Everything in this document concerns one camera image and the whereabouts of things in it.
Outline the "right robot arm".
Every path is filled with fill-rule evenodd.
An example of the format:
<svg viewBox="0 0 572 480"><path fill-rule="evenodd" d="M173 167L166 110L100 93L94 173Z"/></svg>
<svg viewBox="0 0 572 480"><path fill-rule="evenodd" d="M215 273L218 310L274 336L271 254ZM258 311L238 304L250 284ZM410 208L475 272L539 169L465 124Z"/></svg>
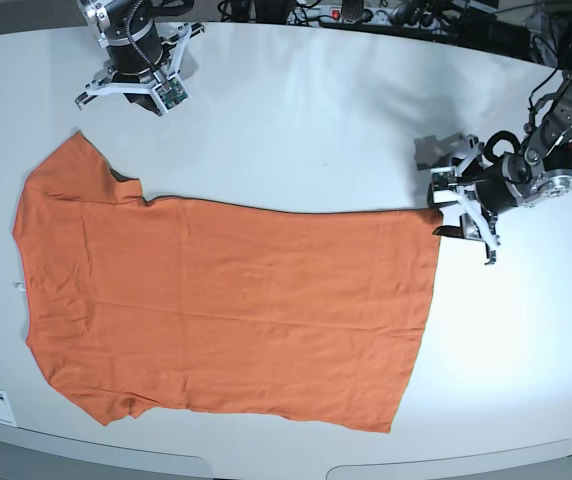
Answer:
<svg viewBox="0 0 572 480"><path fill-rule="evenodd" d="M180 76L181 63L190 39L204 27L181 23L164 36L155 20L187 14L192 1L80 1L78 7L108 55L103 70L75 99L78 108L100 97L122 95L164 116L190 97Z"/></svg>

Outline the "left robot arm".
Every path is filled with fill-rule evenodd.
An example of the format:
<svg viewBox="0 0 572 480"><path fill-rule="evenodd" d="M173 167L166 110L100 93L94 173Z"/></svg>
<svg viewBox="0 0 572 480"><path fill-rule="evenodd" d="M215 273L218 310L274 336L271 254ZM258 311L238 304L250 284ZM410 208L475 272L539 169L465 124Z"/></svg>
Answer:
<svg viewBox="0 0 572 480"><path fill-rule="evenodd" d="M500 246L500 215L572 190L572 73L530 108L524 130L523 139L502 130L485 142L458 135L428 167L429 207L462 210L457 224L434 235L484 243L489 265Z"/></svg>

